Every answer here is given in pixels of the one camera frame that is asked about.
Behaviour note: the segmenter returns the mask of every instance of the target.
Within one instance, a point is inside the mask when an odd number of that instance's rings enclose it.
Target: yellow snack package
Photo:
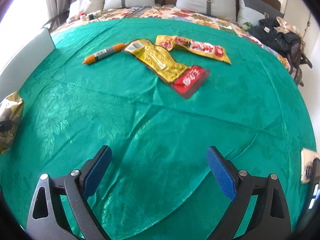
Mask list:
[[[210,70],[198,65],[189,67],[176,62],[166,49],[153,45],[147,39],[130,42],[124,51],[143,62],[184,99],[190,98],[210,74]]]
[[[156,38],[156,45],[161,46],[168,51],[174,48],[186,49],[194,54],[231,64],[230,59],[226,54],[226,50],[223,47],[211,45],[207,42],[194,41],[181,36],[158,35]]]

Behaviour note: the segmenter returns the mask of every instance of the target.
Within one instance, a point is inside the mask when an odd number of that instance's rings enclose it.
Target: floral embroidery pattern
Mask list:
[[[188,20],[188,19],[180,17],[180,16],[172,16],[172,17],[170,17],[168,19],[176,20],[176,21],[183,21],[183,22],[191,22],[191,20]]]
[[[243,31],[242,29],[240,29],[239,27],[235,28],[236,32],[238,32],[241,36],[246,36],[246,37],[250,37],[251,35],[245,31]]]
[[[214,29],[217,29],[217,30],[220,29],[220,26],[218,24],[210,23],[210,22],[207,22],[207,21],[204,21],[204,20],[197,21],[197,24],[208,26],[208,27],[211,27],[211,28],[214,28]]]
[[[173,13],[173,15],[176,15],[176,16],[179,16],[179,17],[188,17],[189,16],[188,14],[179,13],[179,12]]]
[[[159,11],[171,11],[171,8],[168,7],[160,7]]]
[[[236,34],[236,32],[235,32],[233,29],[220,27],[220,30],[221,30],[221,31],[224,31],[224,32],[227,32],[227,33]]]
[[[160,16],[158,16],[158,15],[150,15],[150,16],[148,16],[148,17],[146,17],[146,18],[158,18],[158,19],[161,19],[161,17]]]
[[[194,13],[192,11],[188,11],[188,10],[185,10],[185,9],[180,9],[180,12],[187,13],[187,14],[193,14]]]
[[[145,12],[143,15],[144,15],[144,17],[146,17],[146,16],[152,16],[153,14],[162,15],[162,12],[159,12],[156,9],[152,9],[150,11]]]
[[[198,15],[198,14],[193,14],[191,15],[193,17],[193,19],[196,19],[196,20],[203,20],[203,21],[206,21],[206,22],[212,22],[212,20],[206,16],[201,16],[201,15]]]
[[[52,156],[55,145],[54,134],[63,134],[69,142],[72,142],[69,122],[66,120],[69,116],[71,105],[65,95],[60,84],[51,89],[42,99],[44,103],[37,113],[35,124],[38,127],[37,135],[42,138],[41,160],[47,155]]]
[[[92,80],[87,78],[85,81],[82,77],[79,77],[75,83],[68,83],[68,91],[66,95],[70,96],[70,110],[76,116],[85,116],[89,121],[93,119],[100,119],[100,125],[98,127],[98,139],[113,139],[115,131],[121,130],[121,127],[114,127],[114,119],[117,119],[116,123],[121,123],[123,120],[123,113],[120,111],[119,116],[115,115],[115,112],[105,108],[104,98],[97,100],[96,92],[90,88],[93,87]]]
[[[219,21],[216,21],[216,23],[221,25],[221,26],[224,26],[224,27],[229,27],[230,26],[230,23],[225,21],[225,20],[219,20]]]

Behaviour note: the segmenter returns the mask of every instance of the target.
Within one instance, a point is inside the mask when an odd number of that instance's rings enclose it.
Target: snack wrapper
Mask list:
[[[124,49],[143,62],[164,83],[185,99],[190,98],[204,83],[210,70],[198,65],[189,67],[176,62],[170,53],[147,39],[135,40]]]
[[[230,59],[226,54],[226,50],[223,47],[211,45],[207,42],[194,41],[180,36],[158,35],[156,38],[156,45],[161,46],[168,51],[174,48],[186,49],[194,54],[231,64]]]
[[[22,117],[24,102],[18,92],[0,103],[0,154],[11,149]]]

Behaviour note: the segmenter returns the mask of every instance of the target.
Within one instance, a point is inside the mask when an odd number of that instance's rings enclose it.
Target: bed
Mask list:
[[[285,60],[234,23],[174,6],[120,9],[99,20],[57,28],[56,49],[20,90],[24,115],[12,150],[0,155],[0,183],[21,225],[41,174],[80,168],[105,144],[112,163],[88,203],[112,239],[206,239],[230,203],[206,164],[211,145],[252,175],[277,174],[294,227],[307,192],[300,150],[316,143]],[[173,50],[176,61],[211,70],[188,100],[126,53],[81,65],[110,45],[159,34],[223,46],[232,64]]]

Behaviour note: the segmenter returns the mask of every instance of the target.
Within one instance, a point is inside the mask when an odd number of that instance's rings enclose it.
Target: red label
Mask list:
[[[173,87],[184,94],[203,74],[203,69],[194,65],[173,82]]]
[[[217,57],[223,57],[223,48],[220,46],[213,46],[214,47],[214,54]]]

